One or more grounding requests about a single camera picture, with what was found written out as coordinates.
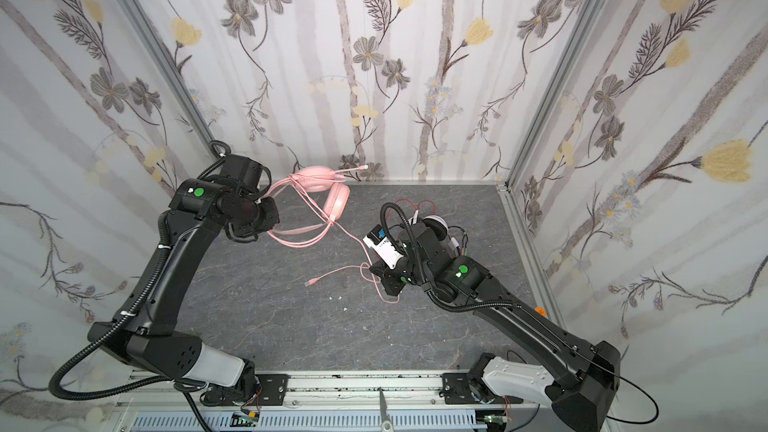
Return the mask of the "pink headphones with cable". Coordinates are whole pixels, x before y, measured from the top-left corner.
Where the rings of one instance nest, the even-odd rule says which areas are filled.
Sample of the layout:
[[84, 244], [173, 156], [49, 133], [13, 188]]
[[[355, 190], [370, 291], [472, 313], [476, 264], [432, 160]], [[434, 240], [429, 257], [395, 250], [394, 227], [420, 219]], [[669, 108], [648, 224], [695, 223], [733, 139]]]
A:
[[266, 198], [276, 199], [285, 189], [291, 188], [318, 218], [319, 222], [295, 229], [278, 229], [275, 227], [268, 232], [268, 235], [283, 246], [292, 249], [306, 249], [321, 242], [333, 228], [339, 229], [360, 246], [366, 260], [358, 266], [343, 266], [309, 279], [306, 286], [315, 285], [320, 280], [334, 273], [348, 269], [357, 269], [365, 281], [374, 285], [376, 293], [382, 302], [395, 305], [399, 303], [399, 299], [387, 300], [384, 298], [381, 288], [383, 281], [373, 274], [373, 260], [364, 242], [339, 224], [339, 219], [343, 215], [351, 194], [350, 187], [346, 184], [348, 179], [346, 174], [366, 171], [367, 169], [367, 164], [338, 170], [332, 170], [325, 166], [311, 166], [275, 182], [269, 188]]

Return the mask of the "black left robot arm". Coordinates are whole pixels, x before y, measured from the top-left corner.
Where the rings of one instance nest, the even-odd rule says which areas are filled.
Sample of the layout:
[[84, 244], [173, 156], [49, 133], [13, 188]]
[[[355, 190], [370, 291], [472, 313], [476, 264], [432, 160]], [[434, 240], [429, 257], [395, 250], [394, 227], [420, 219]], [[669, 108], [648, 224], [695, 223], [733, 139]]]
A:
[[[52, 375], [48, 390], [54, 397], [91, 401], [161, 382], [212, 386], [234, 402], [257, 394], [251, 360], [207, 346], [199, 337], [176, 329], [186, 293], [213, 241], [224, 234], [235, 243], [253, 243], [279, 221], [275, 200], [267, 194], [271, 171], [233, 153], [222, 141], [211, 141], [209, 148], [217, 156], [215, 162], [182, 182], [159, 215], [157, 246], [129, 298], [110, 321], [94, 323], [87, 346]], [[97, 351], [151, 375], [109, 389], [67, 389], [65, 376]]]

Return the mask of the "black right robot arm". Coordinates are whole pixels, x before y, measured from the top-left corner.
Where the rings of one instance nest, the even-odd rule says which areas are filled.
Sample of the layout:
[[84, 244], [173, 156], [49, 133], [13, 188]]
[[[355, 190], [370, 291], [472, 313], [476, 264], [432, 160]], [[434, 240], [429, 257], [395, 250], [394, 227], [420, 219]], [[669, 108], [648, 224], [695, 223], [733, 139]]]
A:
[[517, 343], [534, 364], [515, 365], [494, 355], [475, 365], [476, 382], [495, 396], [548, 406], [573, 431], [599, 431], [625, 378], [621, 355], [607, 341], [593, 344], [552, 322], [507, 290], [475, 259], [451, 253], [446, 234], [412, 220], [386, 202], [379, 225], [365, 237], [379, 259], [370, 268], [390, 296], [421, 288], [438, 308], [473, 313]]

